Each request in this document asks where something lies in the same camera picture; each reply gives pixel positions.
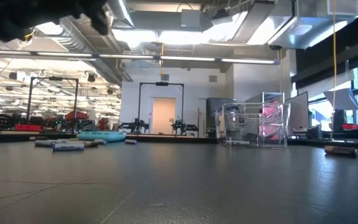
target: metal frame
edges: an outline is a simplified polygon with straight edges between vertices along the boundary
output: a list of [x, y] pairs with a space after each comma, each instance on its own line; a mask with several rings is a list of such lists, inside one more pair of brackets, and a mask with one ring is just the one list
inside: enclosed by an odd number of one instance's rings
[[49, 77], [49, 78], [40, 78], [40, 77], [31, 77], [30, 80], [30, 92], [29, 92], [29, 102], [27, 103], [27, 120], [30, 121], [30, 109], [31, 109], [31, 96], [32, 96], [32, 89], [34, 88], [33, 81], [37, 80], [45, 80], [48, 79], [50, 81], [63, 81], [63, 80], [73, 80], [75, 81], [75, 98], [74, 98], [74, 119], [77, 118], [77, 96], [78, 96], [78, 84], [79, 79], [77, 78], [62, 78], [62, 77]]
[[[140, 102], [142, 100], [141, 96], [142, 96], [142, 85], [158, 85], [159, 82], [155, 82], [155, 83], [148, 83], [148, 82], [141, 82], [139, 83], [139, 104], [138, 104], [138, 108], [137, 108], [137, 119], [140, 119]], [[185, 84], [183, 83], [166, 83], [166, 86], [170, 86], [170, 85], [180, 85], [182, 87], [182, 92], [181, 92], [181, 119], [183, 120], [183, 103], [185, 102]]]

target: white wall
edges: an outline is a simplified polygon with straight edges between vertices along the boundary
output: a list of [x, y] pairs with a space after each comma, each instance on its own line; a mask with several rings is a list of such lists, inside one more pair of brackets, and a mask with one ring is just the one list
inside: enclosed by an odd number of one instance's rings
[[234, 65], [226, 72], [226, 97], [234, 98]]
[[[122, 84], [121, 121], [131, 122], [137, 118], [140, 82], [160, 82], [160, 68], [128, 68], [127, 72], [134, 82]], [[197, 124], [198, 99], [208, 97], [226, 97], [226, 75], [218, 69], [194, 68], [190, 71], [182, 68], [164, 68], [170, 75], [169, 83], [185, 84], [183, 119], [187, 124]], [[218, 82], [210, 83], [209, 76], [217, 75]], [[153, 98], [176, 98], [176, 117], [181, 117], [181, 86], [142, 86], [140, 118], [151, 122]]]

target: fluorescent light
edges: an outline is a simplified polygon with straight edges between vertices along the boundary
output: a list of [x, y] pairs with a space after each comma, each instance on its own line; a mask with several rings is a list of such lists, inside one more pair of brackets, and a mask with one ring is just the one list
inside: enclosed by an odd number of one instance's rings
[[207, 43], [208, 39], [202, 32], [163, 31], [159, 41], [164, 44], [185, 45]]
[[66, 90], [62, 90], [62, 92], [67, 93], [67, 94], [70, 94], [71, 96], [75, 96], [75, 94], [74, 94], [74, 93], [71, 93], [71, 92], [66, 91]]
[[151, 55], [105, 55], [101, 54], [100, 57], [104, 58], [122, 58], [122, 59], [153, 59]]
[[[345, 27], [347, 25], [347, 21], [341, 21], [341, 22], [337, 22], [335, 24], [335, 32], [340, 31], [343, 27]], [[321, 33], [319, 36], [317, 36], [316, 38], [314, 38], [310, 44], [309, 47], [312, 47], [318, 43], [320, 43], [322, 40], [328, 38], [330, 35], [332, 35], [334, 33], [334, 27], [330, 26], [329, 29], [327, 29], [326, 31], [324, 31], [323, 33]]]
[[236, 59], [236, 58], [222, 58], [222, 62], [254, 63], [254, 64], [267, 64], [267, 65], [272, 65], [275, 63], [275, 61], [273, 60], [254, 60], [254, 59]]
[[59, 35], [63, 33], [63, 28], [53, 22], [46, 22], [44, 24], [37, 25], [36, 28], [47, 35]]
[[56, 87], [48, 86], [47, 89], [55, 93], [60, 93], [60, 89]]
[[186, 56], [161, 56], [162, 60], [194, 60], [199, 62], [213, 62], [215, 58], [207, 58], [207, 57], [186, 57]]
[[279, 38], [287, 29], [289, 29], [296, 21], [297, 17], [292, 18], [282, 29], [280, 29], [267, 43], [272, 44]]
[[30, 55], [30, 52], [19, 50], [0, 50], [0, 55]]
[[62, 57], [92, 57], [91, 54], [65, 53], [65, 52], [38, 52], [40, 56], [62, 56]]

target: ceiling light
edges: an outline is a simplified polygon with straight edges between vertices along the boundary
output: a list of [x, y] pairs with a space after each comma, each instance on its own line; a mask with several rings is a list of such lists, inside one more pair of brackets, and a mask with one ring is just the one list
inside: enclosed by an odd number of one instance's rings
[[47, 35], [60, 35], [63, 33], [63, 28], [53, 22], [46, 22], [44, 24], [37, 25], [36, 28]]
[[54, 93], [60, 93], [59, 88], [55, 88], [55, 87], [52, 87], [52, 86], [48, 86], [47, 90], [51, 91], [51, 92], [54, 92]]
[[288, 23], [282, 27], [267, 43], [272, 44], [274, 41], [277, 40], [286, 30], [288, 30], [296, 21], [298, 20], [297, 17], [292, 18]]
[[61, 57], [92, 57], [91, 54], [65, 53], [65, 52], [37, 52], [40, 56], [61, 56]]
[[163, 31], [159, 41], [164, 44], [185, 45], [207, 43], [208, 39], [202, 32]]
[[94, 74], [93, 73], [91, 73], [91, 74], [89, 74], [88, 75], [88, 82], [95, 82], [96, 81], [96, 79], [95, 79], [95, 77], [94, 77]]
[[101, 54], [100, 57], [104, 58], [121, 58], [121, 59], [153, 59], [151, 55], [106, 55]]
[[181, 56], [161, 56], [162, 60], [194, 60], [199, 62], [213, 62], [215, 58], [208, 58], [208, 57], [181, 57]]
[[30, 52], [19, 50], [0, 50], [0, 55], [30, 55]]
[[69, 91], [66, 91], [66, 90], [61, 90], [61, 91], [64, 92], [64, 93], [66, 93], [66, 94], [69, 94], [69, 95], [71, 95], [71, 96], [75, 96], [75, 94], [72, 93], [72, 92], [69, 92]]
[[267, 65], [273, 65], [276, 63], [276, 61], [274, 60], [253, 60], [253, 59], [236, 59], [236, 58], [222, 58], [222, 62], [254, 63], [254, 64], [267, 64]]

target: ceiling duct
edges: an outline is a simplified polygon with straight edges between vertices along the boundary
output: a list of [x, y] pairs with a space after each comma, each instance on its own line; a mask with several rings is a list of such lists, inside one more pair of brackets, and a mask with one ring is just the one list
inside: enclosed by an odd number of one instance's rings
[[112, 16], [114, 18], [113, 25], [115, 27], [134, 27], [134, 23], [129, 16], [129, 6], [126, 3], [126, 0], [108, 0], [107, 4], [112, 11]]
[[[76, 53], [96, 53], [97, 51], [91, 44], [83, 37], [81, 32], [72, 24], [69, 18], [60, 19], [60, 25], [63, 28], [63, 36], [69, 38], [54, 39], [64, 48], [70, 52]], [[108, 65], [106, 65], [100, 58], [96, 58], [92, 61], [86, 61], [86, 63], [95, 67], [101, 76], [110, 83], [121, 84], [122, 80], [117, 72], [114, 72]]]
[[[333, 0], [281, 1], [291, 2], [292, 16], [268, 41], [269, 45], [306, 49], [333, 34]], [[335, 11], [335, 28], [339, 31], [358, 17], [358, 0], [336, 1]]]
[[256, 1], [250, 7], [247, 17], [234, 35], [233, 41], [247, 43], [274, 7], [275, 2], [273, 1]]

